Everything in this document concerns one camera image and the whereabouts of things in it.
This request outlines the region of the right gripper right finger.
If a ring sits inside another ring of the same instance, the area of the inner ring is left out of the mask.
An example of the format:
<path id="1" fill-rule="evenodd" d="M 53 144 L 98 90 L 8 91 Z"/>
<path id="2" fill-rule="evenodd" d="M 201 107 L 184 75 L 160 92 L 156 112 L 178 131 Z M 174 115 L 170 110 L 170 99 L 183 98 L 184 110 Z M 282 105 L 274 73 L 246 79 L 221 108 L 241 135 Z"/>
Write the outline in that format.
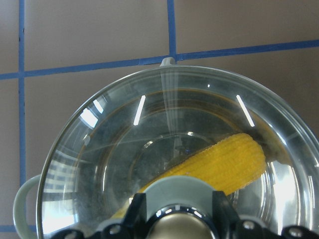
<path id="1" fill-rule="evenodd" d="M 222 191 L 212 192 L 212 221 L 220 239 L 233 239 L 239 215 Z"/>

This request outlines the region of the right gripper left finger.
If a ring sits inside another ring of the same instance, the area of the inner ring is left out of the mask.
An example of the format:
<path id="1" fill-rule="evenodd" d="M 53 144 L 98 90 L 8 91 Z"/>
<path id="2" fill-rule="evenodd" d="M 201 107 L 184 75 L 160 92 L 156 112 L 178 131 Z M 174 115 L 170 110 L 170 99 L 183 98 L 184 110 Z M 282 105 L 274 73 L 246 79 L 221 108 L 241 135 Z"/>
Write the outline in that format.
<path id="1" fill-rule="evenodd" d="M 145 239 L 150 225 L 147 217 L 147 195 L 136 193 L 124 217 L 124 227 L 130 239 Z"/>

